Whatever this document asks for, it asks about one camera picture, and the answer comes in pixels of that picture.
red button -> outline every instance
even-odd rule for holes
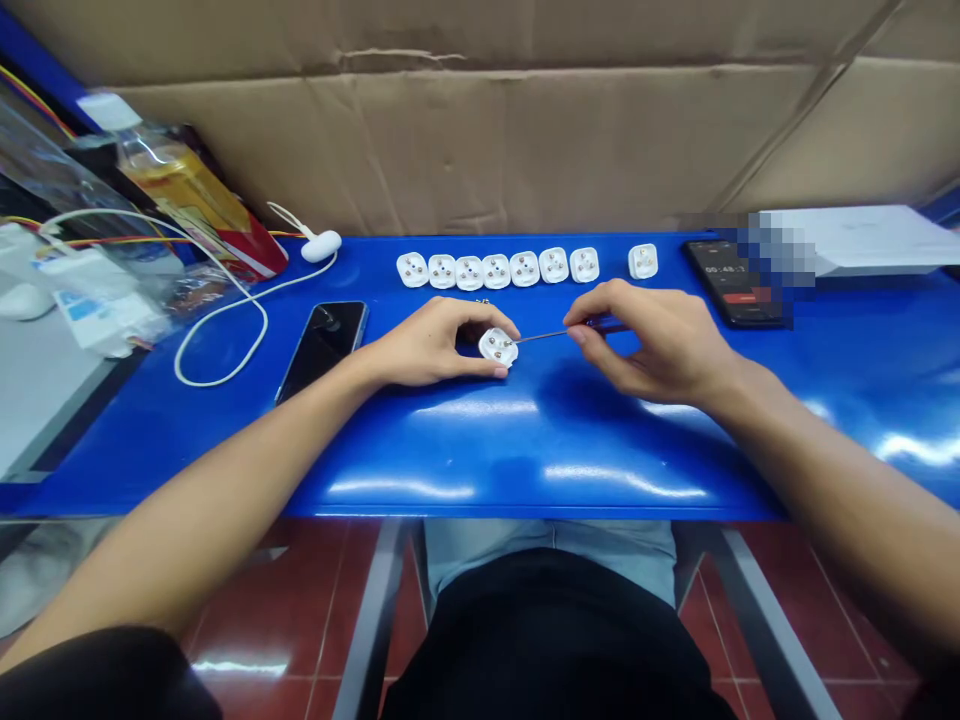
[[[757,296],[753,293],[727,293],[723,299],[731,305],[752,305],[757,302]]]

hand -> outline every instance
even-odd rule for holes
[[[435,297],[380,340],[355,353],[384,384],[421,386],[458,375],[503,379],[507,368],[494,360],[460,355],[454,347],[461,325],[498,327],[514,340],[520,332],[493,305]]]
[[[636,332],[641,348],[623,357],[595,330],[581,325],[612,313]],[[646,290],[624,280],[601,283],[574,302],[564,325],[584,357],[625,395],[709,412],[731,399],[760,366],[734,350],[703,300],[680,290]]]

phone screen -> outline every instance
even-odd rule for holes
[[[289,400],[356,350],[366,324],[365,303],[317,305],[310,314],[300,344],[287,368],[276,404]]]
[[[782,327],[783,320],[771,314],[771,305],[757,296],[759,278],[737,253],[737,244],[723,240],[688,242],[687,255],[706,284],[714,303],[727,322],[738,326]]]

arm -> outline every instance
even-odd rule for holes
[[[457,329],[468,322],[495,325],[519,339],[492,305],[431,300],[144,500],[0,659],[0,672],[93,630],[149,625],[179,632],[256,547],[320,453],[379,388],[464,374],[506,377],[499,363],[457,354]]]
[[[630,357],[580,325],[612,312],[643,348]],[[623,393],[703,410],[737,442],[813,542],[938,654],[960,654],[960,517],[806,409],[734,352],[700,298],[623,281],[584,295],[569,334]]]

blue table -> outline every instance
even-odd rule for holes
[[[657,245],[660,272],[642,284],[701,292],[680,252],[704,235],[347,239],[320,278],[265,300],[270,330],[249,366],[210,389],[174,378],[176,335],[161,343],[45,482],[0,487],[0,512],[124,513],[221,440],[266,413],[311,308],[364,300],[376,340],[430,297],[490,298],[525,335],[560,328],[591,285],[461,293],[405,288],[395,260],[593,245],[601,280],[626,274],[628,249]],[[296,259],[289,280],[311,268]],[[184,362],[195,379],[223,376],[249,347],[259,314],[209,323]],[[923,277],[823,283],[796,328],[724,329],[731,345],[773,368],[814,412],[960,507],[960,284]],[[621,350],[636,339],[615,336]],[[782,510],[726,435],[687,407],[618,395],[561,336],[523,345],[506,382],[394,388],[365,406],[311,470],[294,515],[604,517],[748,520]]]

